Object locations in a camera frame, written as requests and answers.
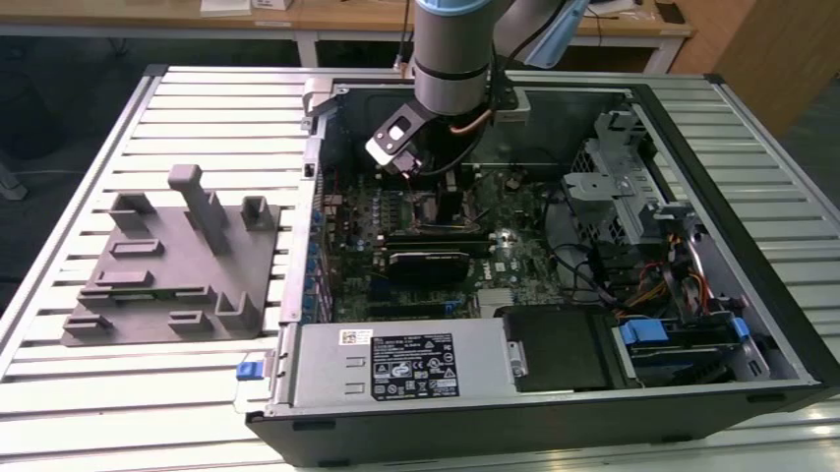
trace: cable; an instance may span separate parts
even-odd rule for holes
[[[456,157],[452,162],[449,162],[444,167],[441,167],[437,170],[429,170],[426,172],[418,172],[418,176],[420,177],[433,177],[436,175],[445,174],[452,169],[454,169],[456,166],[461,163],[461,161],[468,157],[468,155],[470,155],[473,153],[473,151],[478,147],[478,143],[482,140],[482,136],[485,135],[485,130],[486,129],[488,129],[488,126],[484,126],[482,130],[478,133],[478,135],[476,135],[476,138],[470,142],[470,145],[468,146],[466,149],[464,149],[461,154],[458,154],[458,157]]]
[[[546,29],[549,28],[549,26],[557,19],[557,16],[564,11],[564,7],[566,6],[568,3],[569,3],[569,0],[564,0],[558,4],[557,8],[554,9],[554,12],[552,12],[552,16],[546,20],[546,23],[544,23],[542,26],[538,27],[534,32],[532,32],[530,36],[525,38],[525,40],[520,43],[520,45],[516,46],[516,48],[513,49],[513,52],[510,52],[510,55],[508,56],[508,60],[504,63],[504,67],[501,68],[504,71],[506,71],[510,68],[510,64],[513,64],[514,58],[516,56],[520,55],[520,52],[522,52],[522,49],[525,49],[528,45],[533,42],[533,40],[540,37],[540,34],[542,34],[546,31]]]
[[[456,126],[450,126],[449,132],[456,136],[468,135],[473,133],[476,129],[485,124],[485,122],[490,119],[492,116],[494,116],[494,110],[492,108],[488,108],[485,110],[485,113],[478,115],[478,118],[473,120],[473,123],[470,123],[464,128],[457,128]]]
[[[504,71],[501,71],[497,68],[497,45],[493,43],[493,41],[490,42],[490,52],[492,52],[490,54],[490,87],[488,90],[488,110],[485,110],[485,113],[482,113],[476,118],[476,120],[473,120],[473,123],[470,123],[468,126],[462,128],[450,126],[449,132],[453,135],[466,135],[472,133],[473,131],[476,131],[480,125],[482,125],[482,123],[485,123],[490,118],[493,118],[494,114],[497,113],[498,74],[504,74]]]
[[[595,24],[599,27],[599,47],[601,47],[601,44],[604,43],[604,33],[601,32],[601,16],[597,13],[595,13],[595,10],[592,10],[592,7],[587,7],[587,10],[589,10],[589,13],[595,15]]]
[[[397,49],[397,58],[394,60],[394,68],[404,68],[404,52],[406,50],[406,32],[409,31],[409,10],[412,9],[412,0],[406,0],[406,12],[404,13],[404,31],[400,35],[400,48]]]
[[[40,174],[84,175],[87,174],[87,172],[84,170],[50,169],[50,170],[27,170],[24,172],[12,173],[12,175],[40,175]]]
[[[18,275],[7,275],[0,273],[0,283],[10,283],[14,285],[20,285],[24,282],[24,278]]]

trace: warning label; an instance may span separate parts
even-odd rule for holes
[[[377,401],[460,395],[452,334],[373,337],[370,357]]]

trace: blue tab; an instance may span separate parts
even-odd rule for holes
[[[619,328],[625,344],[661,342],[668,340],[665,326],[660,320],[629,320]]]
[[[619,327],[619,332],[621,332],[621,338],[625,340],[625,344],[633,344],[640,340],[629,324],[623,324]]]
[[[732,319],[732,327],[735,328],[735,332],[737,333],[737,338],[743,341],[749,337],[749,326],[744,321],[744,318],[733,318]]]
[[[261,381],[263,379],[263,361],[242,362],[237,366],[238,381]]]

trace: silver bracket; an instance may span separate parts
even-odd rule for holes
[[[299,327],[298,323],[282,324],[279,326],[277,348],[271,351],[270,370],[265,368],[265,372],[270,375],[271,403],[291,403],[295,365],[293,356],[297,350]]]
[[[510,360],[510,371],[514,377],[525,377],[528,375],[528,363],[525,362],[525,353],[522,343],[518,341],[508,341],[508,359]]]
[[[520,87],[510,90],[516,94],[517,106],[512,110],[497,110],[494,120],[497,123],[528,123],[530,116],[530,101],[528,94]]]
[[[653,213],[653,219],[684,219],[695,216],[695,208],[692,204],[673,203],[673,204],[649,204],[649,210]]]
[[[333,79],[325,77],[307,79],[303,84],[302,99],[303,114],[309,118],[335,110],[338,104],[333,98]],[[307,126],[307,120],[303,120],[303,126]]]
[[[635,195],[633,186],[627,182],[616,182],[607,174],[597,172],[576,172],[564,176],[571,196],[585,202],[613,200],[615,197]]]

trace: wooden desk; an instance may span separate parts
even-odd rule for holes
[[[291,39],[301,64],[318,67],[319,40],[398,41],[406,5],[404,0],[297,0],[287,11],[255,9],[246,17],[202,18],[199,4],[201,0],[2,0],[0,34]],[[584,19],[573,45],[655,49],[645,72],[668,72],[695,30],[664,23],[653,10],[647,0],[647,19]]]

